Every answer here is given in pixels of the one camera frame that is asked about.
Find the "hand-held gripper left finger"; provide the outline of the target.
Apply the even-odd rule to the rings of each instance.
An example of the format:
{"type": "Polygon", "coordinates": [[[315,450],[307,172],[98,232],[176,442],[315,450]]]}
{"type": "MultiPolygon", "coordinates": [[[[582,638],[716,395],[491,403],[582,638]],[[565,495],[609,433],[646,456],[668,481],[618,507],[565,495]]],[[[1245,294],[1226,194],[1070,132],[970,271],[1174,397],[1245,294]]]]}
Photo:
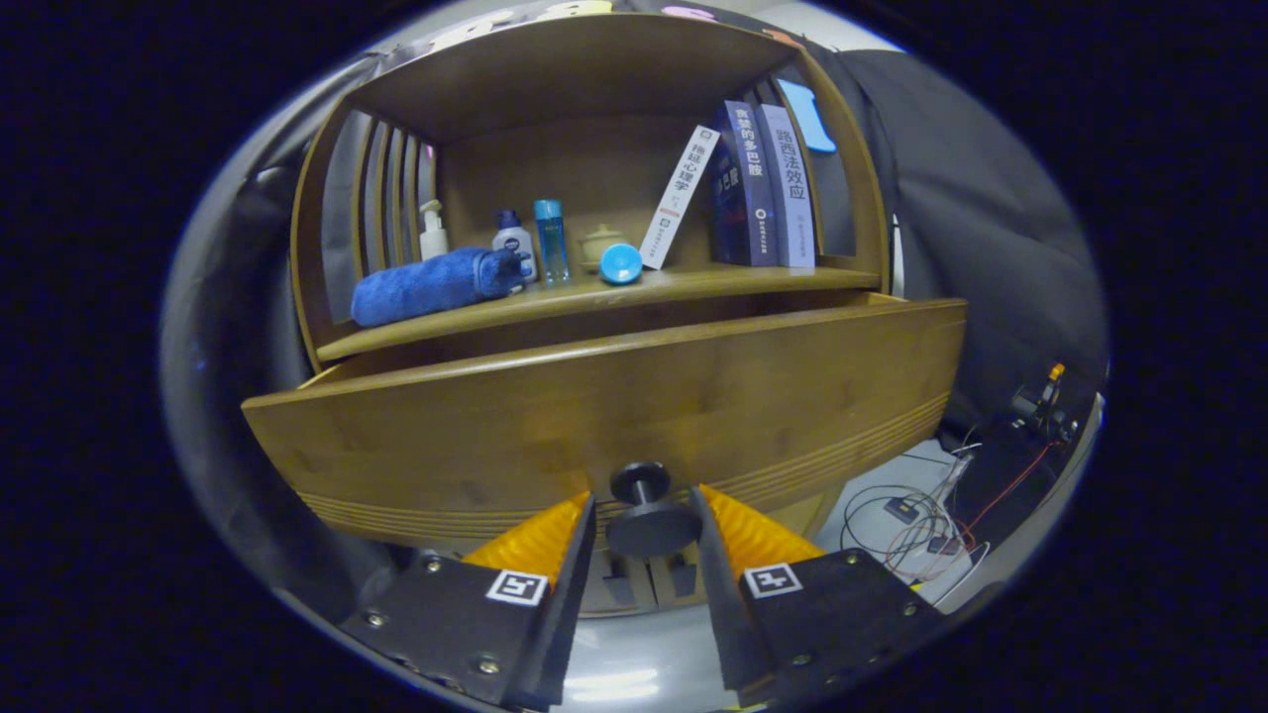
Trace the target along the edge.
{"type": "Polygon", "coordinates": [[[502,710],[563,699],[596,501],[566,499],[467,559],[422,554],[341,629],[432,684],[502,710]]]}

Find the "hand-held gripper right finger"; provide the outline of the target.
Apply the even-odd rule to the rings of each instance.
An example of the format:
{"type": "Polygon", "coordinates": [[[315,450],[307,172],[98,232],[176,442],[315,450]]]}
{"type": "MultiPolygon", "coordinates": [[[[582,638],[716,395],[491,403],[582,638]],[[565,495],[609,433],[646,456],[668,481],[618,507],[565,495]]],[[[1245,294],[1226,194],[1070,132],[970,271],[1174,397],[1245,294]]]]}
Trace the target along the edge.
{"type": "Polygon", "coordinates": [[[716,658],[742,708],[815,707],[946,631],[946,615],[869,552],[829,554],[706,483],[689,500],[716,658]]]}

